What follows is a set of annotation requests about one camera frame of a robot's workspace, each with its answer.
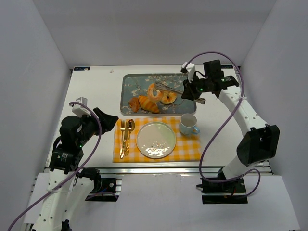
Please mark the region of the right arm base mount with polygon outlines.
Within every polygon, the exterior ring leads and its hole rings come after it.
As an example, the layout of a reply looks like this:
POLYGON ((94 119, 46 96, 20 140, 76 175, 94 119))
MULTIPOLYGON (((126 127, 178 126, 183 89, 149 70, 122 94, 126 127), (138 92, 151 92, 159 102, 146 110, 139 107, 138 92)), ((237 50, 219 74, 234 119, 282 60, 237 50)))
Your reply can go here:
POLYGON ((243 179, 225 183, 211 183, 201 179, 196 185, 201 191, 204 205, 247 204, 246 187, 243 179))

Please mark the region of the glazed ring donut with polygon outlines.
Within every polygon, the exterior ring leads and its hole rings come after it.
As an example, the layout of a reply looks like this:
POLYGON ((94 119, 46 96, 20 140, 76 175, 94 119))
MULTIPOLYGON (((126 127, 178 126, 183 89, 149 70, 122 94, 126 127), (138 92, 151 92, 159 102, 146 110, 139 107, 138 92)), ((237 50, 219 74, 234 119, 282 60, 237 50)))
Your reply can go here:
POLYGON ((159 91, 155 88, 155 84, 152 83, 151 85, 149 85, 148 87, 148 91, 147 91, 147 96, 148 98, 154 102, 154 103, 157 103, 159 102, 162 97, 163 97, 163 92, 162 91, 159 91))

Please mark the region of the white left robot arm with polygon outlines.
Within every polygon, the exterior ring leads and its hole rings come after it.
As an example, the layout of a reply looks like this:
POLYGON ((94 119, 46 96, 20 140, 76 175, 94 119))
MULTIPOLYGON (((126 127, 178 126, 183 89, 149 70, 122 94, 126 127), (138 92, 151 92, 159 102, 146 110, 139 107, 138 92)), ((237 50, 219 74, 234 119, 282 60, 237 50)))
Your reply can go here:
POLYGON ((93 136, 111 131, 118 117, 99 108, 88 111, 81 107, 73 112, 61 121, 49 165, 48 196, 42 200, 33 231, 70 231, 88 195, 102 187, 100 171, 81 163, 82 148, 93 136))

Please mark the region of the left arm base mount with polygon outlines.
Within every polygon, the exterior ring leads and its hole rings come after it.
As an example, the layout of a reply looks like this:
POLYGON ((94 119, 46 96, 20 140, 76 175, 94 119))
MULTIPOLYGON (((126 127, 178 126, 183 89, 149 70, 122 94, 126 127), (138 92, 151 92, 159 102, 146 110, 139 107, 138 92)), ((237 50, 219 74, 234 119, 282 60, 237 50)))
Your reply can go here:
POLYGON ((116 202, 118 200, 120 190, 117 187, 120 179, 117 178, 103 178, 100 171, 95 168, 84 168, 81 172, 76 174, 76 183, 79 179, 84 179, 86 182, 91 181, 90 186, 93 185, 92 191, 87 195, 85 201, 87 202, 116 202))

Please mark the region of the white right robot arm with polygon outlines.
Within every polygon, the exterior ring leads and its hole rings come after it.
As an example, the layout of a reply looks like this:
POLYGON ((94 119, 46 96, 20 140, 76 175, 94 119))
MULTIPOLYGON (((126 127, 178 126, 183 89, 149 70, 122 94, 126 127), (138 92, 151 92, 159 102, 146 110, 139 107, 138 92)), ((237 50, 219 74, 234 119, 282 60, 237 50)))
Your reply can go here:
POLYGON ((256 164, 276 155, 280 130, 257 115, 244 97, 243 80, 225 76, 220 60, 205 62, 203 66, 205 77, 199 78, 194 64, 185 62, 182 65, 181 72, 187 74, 187 79, 183 82, 182 98, 205 104, 200 96, 210 92, 230 111, 227 120, 234 118, 237 122, 243 138, 236 148, 236 157, 220 169, 215 180, 203 177, 204 181, 212 185, 230 185, 253 171, 256 164))

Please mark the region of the silver metal tongs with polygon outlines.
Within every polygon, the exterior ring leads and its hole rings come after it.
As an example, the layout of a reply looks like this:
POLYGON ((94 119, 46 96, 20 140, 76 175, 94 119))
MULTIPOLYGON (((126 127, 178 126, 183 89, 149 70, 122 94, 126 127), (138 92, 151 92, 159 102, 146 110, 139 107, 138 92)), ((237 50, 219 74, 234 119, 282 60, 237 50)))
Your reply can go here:
MULTIPOLYGON (((155 85, 155 88, 156 88, 157 90, 159 90, 159 91, 169 91, 169 92, 178 94, 178 95, 180 95, 180 96, 182 96, 183 93, 184 93, 184 91, 181 91, 181 90, 177 90, 177 89, 168 87, 167 85, 164 85, 163 83, 158 82, 158 81, 156 81, 156 82, 154 83, 154 85, 155 85)), ((200 104, 202 104, 202 105, 204 105, 204 104, 206 103, 206 99, 204 99, 204 98, 194 99, 193 101, 196 102, 196 103, 200 103, 200 104)))

